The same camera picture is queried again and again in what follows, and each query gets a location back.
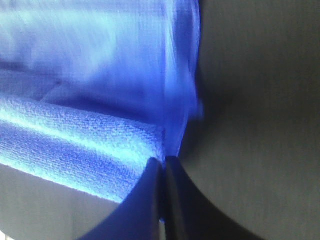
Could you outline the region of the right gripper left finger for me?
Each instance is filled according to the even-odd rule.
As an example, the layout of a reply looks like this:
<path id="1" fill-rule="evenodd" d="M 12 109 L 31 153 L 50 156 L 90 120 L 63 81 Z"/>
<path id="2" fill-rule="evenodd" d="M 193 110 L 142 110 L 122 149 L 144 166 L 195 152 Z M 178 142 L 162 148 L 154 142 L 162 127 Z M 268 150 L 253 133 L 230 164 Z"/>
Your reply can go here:
<path id="1" fill-rule="evenodd" d="M 150 158 L 125 200 L 82 240 L 158 240 L 162 165 Z"/>

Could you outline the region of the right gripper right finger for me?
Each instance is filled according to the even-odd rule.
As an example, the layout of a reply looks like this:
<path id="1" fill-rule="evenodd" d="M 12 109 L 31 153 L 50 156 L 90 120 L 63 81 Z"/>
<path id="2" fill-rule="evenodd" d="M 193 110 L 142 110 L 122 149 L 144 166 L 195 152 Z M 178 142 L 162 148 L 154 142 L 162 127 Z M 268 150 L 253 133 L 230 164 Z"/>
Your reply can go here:
<path id="1" fill-rule="evenodd" d="M 168 240 L 260 240 L 213 205 L 177 157 L 165 160 L 165 233 Z"/>

